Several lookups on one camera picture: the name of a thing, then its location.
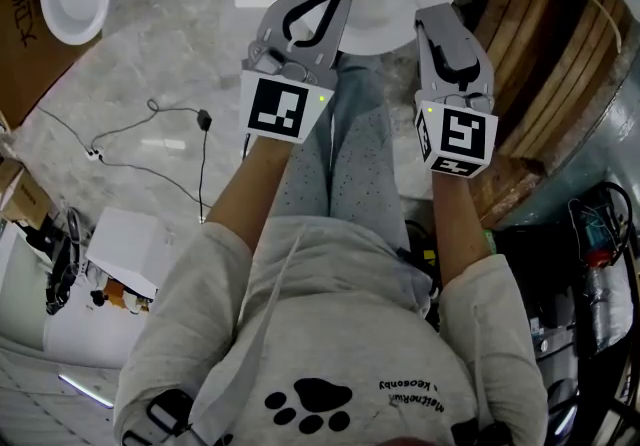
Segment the marble floor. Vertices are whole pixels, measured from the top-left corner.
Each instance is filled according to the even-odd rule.
[[[202,196],[212,203],[241,161],[240,60],[262,14],[237,9],[234,0],[130,0],[110,12],[103,39],[39,107],[65,121],[85,145],[104,131],[148,117],[150,98],[162,107],[206,109],[213,123]],[[416,62],[412,46],[386,54],[383,76],[398,187],[401,195],[422,199],[430,197],[430,183],[412,126]],[[158,216],[179,235],[193,231],[198,222],[197,203],[172,184],[143,171],[90,161],[68,130],[37,109],[2,141],[55,202],[77,207],[92,221],[112,205]],[[197,199],[202,141],[192,113],[170,112],[100,139],[98,145],[105,161],[148,167]]]

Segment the paw print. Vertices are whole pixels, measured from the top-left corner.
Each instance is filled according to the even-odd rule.
[[[336,386],[320,378],[300,379],[293,384],[293,388],[298,393],[302,407],[309,412],[313,412],[298,424],[298,430],[305,435],[316,433],[324,425],[323,417],[317,413],[336,410],[347,404],[353,396],[351,389],[348,387]],[[282,408],[285,403],[287,403],[287,396],[281,392],[270,394],[264,401],[264,405],[268,409],[281,409],[273,417],[273,422],[276,425],[287,425],[297,415],[293,407]],[[345,411],[338,411],[329,418],[329,428],[334,432],[342,432],[349,426],[350,422],[349,414]]]

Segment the wall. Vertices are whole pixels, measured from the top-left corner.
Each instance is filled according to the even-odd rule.
[[[9,225],[4,234],[15,234]],[[17,237],[6,265],[0,289],[0,334],[36,350],[43,348],[47,318],[47,277],[40,259],[22,237]]]

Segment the leg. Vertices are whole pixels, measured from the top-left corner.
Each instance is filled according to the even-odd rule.
[[[370,229],[394,249],[409,249],[376,61],[343,56],[338,65],[330,213]]]
[[[304,144],[294,147],[271,216],[329,215],[329,159],[331,116],[329,107],[318,119]]]

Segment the sleeve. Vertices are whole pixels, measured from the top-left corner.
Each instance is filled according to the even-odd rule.
[[[251,260],[247,245],[229,229],[202,226],[162,284],[120,372],[114,408],[118,444],[150,400],[185,384],[199,387],[226,355]]]
[[[514,445],[544,444],[547,392],[505,257],[478,261],[451,281],[442,292],[440,318],[443,339],[469,371],[476,372],[476,362],[480,364],[491,415],[509,427]]]

